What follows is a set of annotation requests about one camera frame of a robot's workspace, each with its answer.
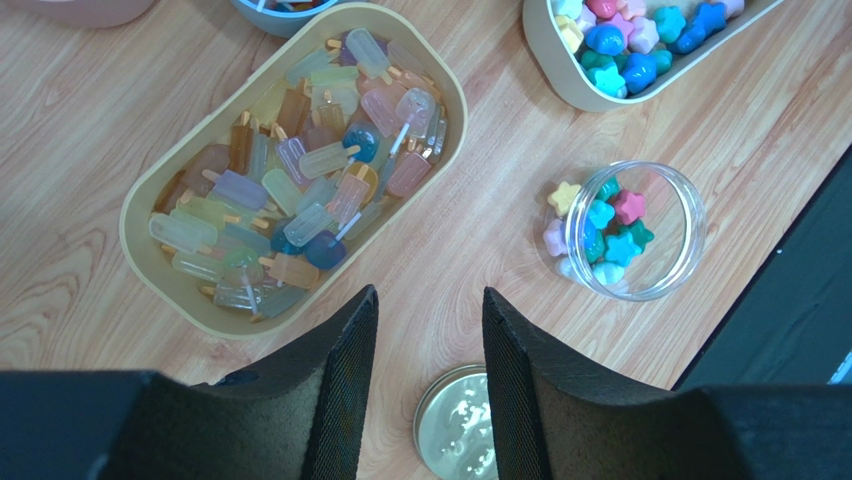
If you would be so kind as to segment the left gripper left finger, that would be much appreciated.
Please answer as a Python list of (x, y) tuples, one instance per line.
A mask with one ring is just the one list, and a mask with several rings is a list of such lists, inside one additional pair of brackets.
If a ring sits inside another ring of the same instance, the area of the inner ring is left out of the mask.
[(367, 285), (266, 357), (199, 385), (211, 401), (195, 479), (353, 479), (379, 323)]

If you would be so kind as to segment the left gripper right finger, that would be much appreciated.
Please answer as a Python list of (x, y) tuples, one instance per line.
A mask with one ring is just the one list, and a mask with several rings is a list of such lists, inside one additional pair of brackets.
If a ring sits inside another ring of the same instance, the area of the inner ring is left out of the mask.
[(502, 479), (670, 479), (650, 403), (668, 391), (605, 367), (527, 319), (496, 288), (482, 336)]

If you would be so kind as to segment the clear plastic jar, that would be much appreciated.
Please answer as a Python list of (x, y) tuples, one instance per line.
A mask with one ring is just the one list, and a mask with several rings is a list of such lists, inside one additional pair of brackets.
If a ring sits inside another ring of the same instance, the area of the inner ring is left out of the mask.
[(604, 297), (661, 299), (699, 266), (705, 202), (677, 169), (622, 160), (548, 185), (540, 239), (554, 273)]

